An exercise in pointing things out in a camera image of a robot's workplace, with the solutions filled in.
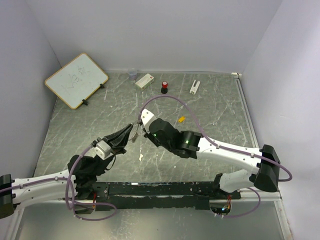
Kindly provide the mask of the yellow key tag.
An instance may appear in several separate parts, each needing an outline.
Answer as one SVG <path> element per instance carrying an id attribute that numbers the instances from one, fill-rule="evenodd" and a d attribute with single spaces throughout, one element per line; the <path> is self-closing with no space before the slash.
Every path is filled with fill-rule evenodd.
<path id="1" fill-rule="evenodd" d="M 177 120 L 177 122 L 178 122 L 178 123 L 183 123 L 185 120 L 186 120 L 186 117 L 185 117 L 185 116 L 181 116 L 181 117 Z"/>

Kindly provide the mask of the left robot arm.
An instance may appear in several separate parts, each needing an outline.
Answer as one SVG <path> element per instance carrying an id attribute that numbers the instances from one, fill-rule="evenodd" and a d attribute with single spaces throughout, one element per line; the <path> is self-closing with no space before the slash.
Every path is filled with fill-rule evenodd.
<path id="1" fill-rule="evenodd" d="M 12 178 L 10 174 L 0 177 L 0 217 L 7 218 L 27 206 L 63 198 L 67 208 L 76 200 L 94 196 L 93 184 L 113 166 L 119 154 L 126 153 L 126 145 L 133 129 L 130 123 L 123 129 L 97 138 L 81 154 L 74 155 L 67 169 L 40 177 Z"/>

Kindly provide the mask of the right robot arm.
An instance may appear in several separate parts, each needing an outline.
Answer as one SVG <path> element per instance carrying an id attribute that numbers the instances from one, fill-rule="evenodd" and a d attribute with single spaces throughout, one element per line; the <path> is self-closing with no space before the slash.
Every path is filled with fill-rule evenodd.
<path id="1" fill-rule="evenodd" d="M 141 118 L 148 138 L 156 147 L 163 147 L 183 159 L 211 159 L 223 161 L 239 168 L 232 173 L 219 173 L 215 177 L 212 193 L 223 199 L 238 189 L 255 187 L 274 193 L 278 190 L 280 160 L 273 146 L 245 148 L 216 142 L 194 131 L 179 131 L 161 118 Z"/>

